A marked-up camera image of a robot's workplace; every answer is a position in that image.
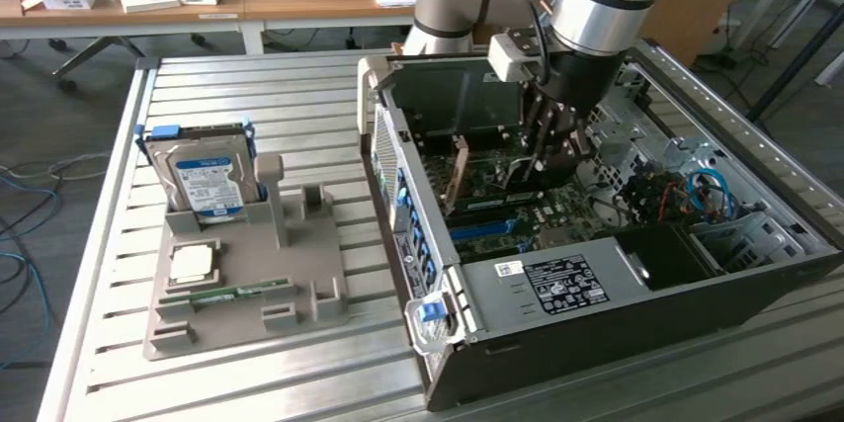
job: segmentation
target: blue cable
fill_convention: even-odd
[[[690,198],[691,203],[695,205],[695,207],[699,210],[706,211],[703,203],[695,196],[695,176],[696,175],[707,175],[715,179],[719,186],[722,187],[722,193],[724,194],[724,199],[727,200],[727,215],[730,217],[734,217],[736,209],[734,207],[734,199],[730,193],[730,187],[727,186],[727,179],[724,178],[724,175],[722,175],[719,171],[712,168],[700,168],[695,170],[694,172],[691,172],[688,176],[686,177],[686,191],[688,192],[688,195],[691,196]]]
[[[51,197],[54,197],[54,206],[51,207],[51,211],[46,214],[46,216],[42,218],[42,220],[39,222],[36,222],[32,226],[30,226],[26,230],[20,231],[16,234],[14,234],[12,230],[10,229],[8,235],[6,237],[0,237],[0,241],[8,241],[8,240],[11,240],[11,239],[14,239],[16,237],[23,236],[28,232],[35,231],[39,227],[42,227],[44,225],[46,222],[48,222],[48,220],[56,215],[56,211],[59,211],[60,196],[54,190],[47,190],[44,188],[30,188],[30,187],[26,187],[24,185],[19,184],[19,183],[15,183],[12,180],[6,178],[3,175],[0,175],[0,181],[6,182],[6,184],[10,187],[15,188],[16,190],[20,190],[23,192],[43,193],[43,194],[51,195]]]
[[[6,363],[0,363],[0,371],[3,371],[10,367],[12,363],[27,358],[27,356],[30,356],[30,354],[39,349],[39,347],[47,340],[48,335],[51,333],[51,307],[48,306],[48,295],[47,295],[47,292],[44,291],[44,283],[42,282],[42,274],[39,274],[39,269],[36,269],[36,266],[34,266],[32,263],[27,260],[27,258],[22,256],[20,254],[14,254],[11,252],[0,251],[0,256],[8,257],[11,259],[16,259],[24,264],[27,264],[27,267],[30,268],[30,272],[32,272],[32,276],[36,278],[36,285],[39,286],[39,294],[42,294],[42,308],[44,309],[44,332],[42,333],[42,337],[35,341],[35,343],[32,343],[27,348],[24,348],[24,350],[22,350],[18,353],[15,358],[8,360]]]

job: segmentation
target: floor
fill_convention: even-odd
[[[755,0],[738,0],[731,9],[731,17],[743,19]],[[760,23],[762,38],[754,45],[764,49],[766,27],[775,18],[779,7]],[[799,24],[784,46],[767,54],[768,65],[755,65],[752,59],[740,61],[738,67],[722,72],[702,72],[702,77],[712,87],[727,95],[734,83],[740,81],[754,68],[742,85],[742,91],[750,101],[756,101],[784,66],[796,55],[814,32],[830,16],[830,11],[815,7]],[[344,29],[279,32],[276,37],[286,44],[303,49],[343,49],[347,31]],[[384,47],[390,42],[400,41],[403,36],[398,28],[356,29],[358,42],[364,47]],[[208,46],[199,47],[188,36],[168,36],[136,39],[136,45],[155,56],[194,56],[203,54],[242,54],[243,43],[238,34],[208,34]],[[71,50],[87,45],[87,40],[68,40]],[[23,43],[15,42],[15,48]],[[767,119],[766,125],[798,160],[826,181],[832,189],[844,195],[844,134],[839,124],[844,113],[838,103],[844,99],[844,74],[836,78],[830,88],[807,84],[826,63],[844,48],[844,31],[827,43],[812,62],[786,89],[780,103],[794,95],[784,105],[778,105],[778,113]],[[94,62],[80,67],[71,75],[79,84],[79,92],[63,93],[55,86],[51,70],[58,67],[71,52],[56,52],[46,41],[32,41],[28,49],[14,59],[0,60],[0,164],[15,164],[71,158],[88,152],[111,149],[118,122],[132,78],[134,58],[119,46],[111,46]],[[736,107],[747,108],[739,94],[730,97]],[[22,169],[32,173],[39,168]],[[86,163],[72,173],[87,173],[104,165],[103,160]],[[36,262],[50,301],[56,311],[55,320],[60,321],[70,301],[75,273],[84,250],[91,218],[100,192],[100,178],[66,182],[60,187],[62,208],[54,219],[35,232],[27,234],[23,243]],[[52,187],[51,179],[27,180],[32,187]],[[34,206],[43,195],[15,192],[0,184],[0,217],[18,218]],[[11,242],[0,241],[0,251],[18,252]],[[0,268],[0,281],[11,275],[11,267]],[[20,281],[0,285],[0,304],[6,305],[15,286]],[[0,314],[0,361],[12,357],[26,348],[44,331],[44,316],[36,288],[31,287],[19,303]],[[50,334],[27,355],[24,365],[0,371],[0,420],[18,422],[35,419],[42,393],[50,372],[50,360],[59,340],[59,326],[55,324]]]

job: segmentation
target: metal slotted table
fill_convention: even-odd
[[[358,146],[356,64],[388,53],[142,60],[39,420],[786,420],[836,403],[838,271],[739,329],[450,411],[424,411]],[[659,102],[652,108],[660,113]],[[671,108],[664,114],[682,127],[686,118],[670,117]],[[259,151],[284,156],[283,193],[322,182],[335,197],[351,321],[150,362],[142,341],[166,197],[131,130],[135,123],[200,126],[243,118],[255,123]]]

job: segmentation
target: barcode sticker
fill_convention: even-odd
[[[526,272],[526,268],[523,267],[523,261],[511,261],[496,264],[496,273],[499,277],[515,276],[516,274],[523,274]]]

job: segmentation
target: hard drive label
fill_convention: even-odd
[[[610,300],[582,255],[526,265],[526,274],[550,315]]]
[[[240,188],[228,178],[235,170],[231,158],[184,160],[176,168],[194,211],[204,216],[226,216],[243,209]]]

